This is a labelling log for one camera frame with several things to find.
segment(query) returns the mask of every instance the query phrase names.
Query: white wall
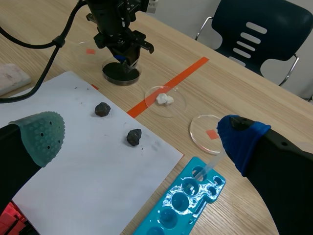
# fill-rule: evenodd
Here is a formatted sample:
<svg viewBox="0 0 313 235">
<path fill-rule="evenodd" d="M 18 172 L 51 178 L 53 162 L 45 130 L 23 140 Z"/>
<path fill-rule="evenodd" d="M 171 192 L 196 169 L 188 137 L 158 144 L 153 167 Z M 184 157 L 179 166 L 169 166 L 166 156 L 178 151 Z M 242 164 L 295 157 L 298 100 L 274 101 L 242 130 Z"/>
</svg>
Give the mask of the white wall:
<svg viewBox="0 0 313 235">
<path fill-rule="evenodd" d="M 289 0 L 313 13 L 313 0 Z M 159 0 L 152 16 L 194 38 L 208 16 L 213 16 L 220 0 Z M 222 43 L 221 36 L 208 23 L 199 41 L 213 49 Z M 297 52 L 300 61 L 283 87 L 301 97 L 313 95 L 313 32 Z M 287 62 L 268 60 L 261 68 L 265 78 L 280 83 L 287 75 L 294 58 Z"/>
</svg>

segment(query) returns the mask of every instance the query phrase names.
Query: wooden table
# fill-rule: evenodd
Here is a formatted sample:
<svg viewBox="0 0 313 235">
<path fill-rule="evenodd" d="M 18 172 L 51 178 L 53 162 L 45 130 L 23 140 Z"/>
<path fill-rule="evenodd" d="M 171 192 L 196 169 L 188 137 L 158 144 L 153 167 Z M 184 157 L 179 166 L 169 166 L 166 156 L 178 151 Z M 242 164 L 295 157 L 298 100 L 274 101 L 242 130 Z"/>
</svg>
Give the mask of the wooden table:
<svg viewBox="0 0 313 235">
<path fill-rule="evenodd" d="M 48 43 L 61 33 L 76 2 L 2 0 L 0 25 L 25 42 Z M 86 20 L 88 12 L 85 6 L 77 14 L 67 43 L 60 50 L 47 79 L 72 70 L 96 85 L 101 93 L 124 111 L 140 102 L 150 87 L 165 84 L 203 56 L 210 60 L 180 83 L 180 91 L 187 100 L 187 110 L 181 118 L 160 118 L 151 110 L 146 110 L 136 118 L 185 156 L 125 228 L 124 234 L 129 235 L 136 229 L 191 157 L 199 156 L 206 162 L 212 159 L 190 139 L 188 123 L 197 114 L 208 113 L 219 117 L 237 114 L 270 124 L 275 131 L 294 143 L 313 141 L 311 104 L 142 13 L 137 13 L 137 21 L 132 23 L 131 28 L 146 34 L 147 41 L 155 46 L 155 52 L 150 55 L 142 50 L 142 74 L 136 84 L 128 87 L 110 84 L 102 77 L 101 61 L 84 64 L 77 61 L 74 53 L 78 42 L 92 40 L 96 34 L 96 26 Z M 52 49 L 26 49 L 2 36 L 0 45 L 0 63 L 17 64 L 32 77 L 33 86 Z M 108 50 L 104 49 L 103 61 L 109 57 Z M 23 87 L 15 93 L 29 87 Z M 232 161 L 224 158 L 216 170 L 226 178 L 226 186 L 218 201 L 205 208 L 192 234 L 277 234 L 261 197 L 250 182 L 241 177 Z"/>
</svg>

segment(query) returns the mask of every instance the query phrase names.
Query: white paper sheet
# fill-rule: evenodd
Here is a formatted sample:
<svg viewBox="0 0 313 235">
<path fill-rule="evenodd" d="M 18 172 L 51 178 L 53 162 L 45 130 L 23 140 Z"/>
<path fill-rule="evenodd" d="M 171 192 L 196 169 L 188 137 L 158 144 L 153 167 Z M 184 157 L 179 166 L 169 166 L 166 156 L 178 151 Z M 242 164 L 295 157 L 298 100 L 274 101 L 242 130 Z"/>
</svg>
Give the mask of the white paper sheet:
<svg viewBox="0 0 313 235">
<path fill-rule="evenodd" d="M 111 106 L 107 117 L 94 114 L 100 102 Z M 0 127 L 44 111 L 64 118 L 62 149 L 14 197 L 41 235 L 120 234 L 182 157 L 72 72 L 1 104 Z M 126 135 L 136 128 L 142 138 L 130 147 Z"/>
</svg>

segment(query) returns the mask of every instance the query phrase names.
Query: green silicone gripper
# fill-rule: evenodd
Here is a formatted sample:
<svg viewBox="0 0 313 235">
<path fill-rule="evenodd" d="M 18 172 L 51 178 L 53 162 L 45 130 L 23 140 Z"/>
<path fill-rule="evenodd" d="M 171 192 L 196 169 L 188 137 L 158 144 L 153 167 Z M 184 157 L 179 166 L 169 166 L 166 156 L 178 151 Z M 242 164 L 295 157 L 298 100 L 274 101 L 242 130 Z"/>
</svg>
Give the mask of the green silicone gripper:
<svg viewBox="0 0 313 235">
<path fill-rule="evenodd" d="M 38 166 L 45 167 L 60 151 L 65 124 L 58 113 L 43 112 L 10 124 L 19 126 L 25 149 Z"/>
</svg>

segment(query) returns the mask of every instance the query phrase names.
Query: blue plastic tray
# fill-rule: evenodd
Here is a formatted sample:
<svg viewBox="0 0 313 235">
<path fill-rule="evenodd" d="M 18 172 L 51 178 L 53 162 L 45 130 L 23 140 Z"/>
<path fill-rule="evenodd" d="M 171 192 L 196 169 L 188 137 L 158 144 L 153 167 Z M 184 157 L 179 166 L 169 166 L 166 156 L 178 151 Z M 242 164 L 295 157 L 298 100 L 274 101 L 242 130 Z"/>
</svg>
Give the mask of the blue plastic tray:
<svg viewBox="0 0 313 235">
<path fill-rule="evenodd" d="M 224 177 L 214 170 L 205 175 L 203 181 L 196 181 L 193 176 L 205 165 L 193 157 L 134 235 L 189 234 L 205 205 L 215 202 L 225 185 Z"/>
</svg>

